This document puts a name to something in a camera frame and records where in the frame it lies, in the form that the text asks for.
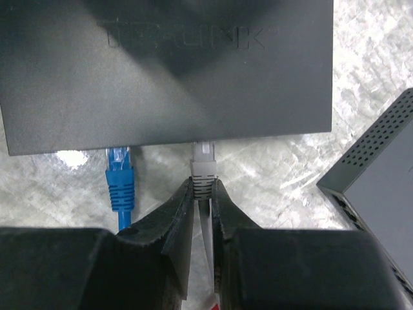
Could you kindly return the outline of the black network switch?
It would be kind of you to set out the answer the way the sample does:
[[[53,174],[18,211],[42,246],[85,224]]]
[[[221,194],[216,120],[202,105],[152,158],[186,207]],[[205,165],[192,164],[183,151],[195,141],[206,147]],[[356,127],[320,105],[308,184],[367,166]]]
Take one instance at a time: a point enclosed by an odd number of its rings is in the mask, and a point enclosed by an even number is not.
[[[2,1],[12,156],[329,132],[332,1]]]
[[[382,246],[412,296],[412,89],[404,90],[317,182],[355,228]]]

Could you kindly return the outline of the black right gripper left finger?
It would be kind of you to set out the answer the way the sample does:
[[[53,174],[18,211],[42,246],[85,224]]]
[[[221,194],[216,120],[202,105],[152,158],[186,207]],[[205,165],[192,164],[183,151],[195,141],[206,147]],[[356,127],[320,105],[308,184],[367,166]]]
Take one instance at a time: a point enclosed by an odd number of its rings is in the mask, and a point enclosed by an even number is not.
[[[1,229],[2,309],[179,309],[188,292],[192,180],[118,233]]]

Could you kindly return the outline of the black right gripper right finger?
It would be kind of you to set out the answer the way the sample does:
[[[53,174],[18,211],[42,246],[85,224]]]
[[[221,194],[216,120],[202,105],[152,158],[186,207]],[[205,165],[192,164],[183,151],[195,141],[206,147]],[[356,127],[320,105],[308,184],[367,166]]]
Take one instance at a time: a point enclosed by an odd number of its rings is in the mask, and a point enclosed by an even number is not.
[[[265,229],[212,186],[221,309],[403,309],[381,247],[366,232]]]

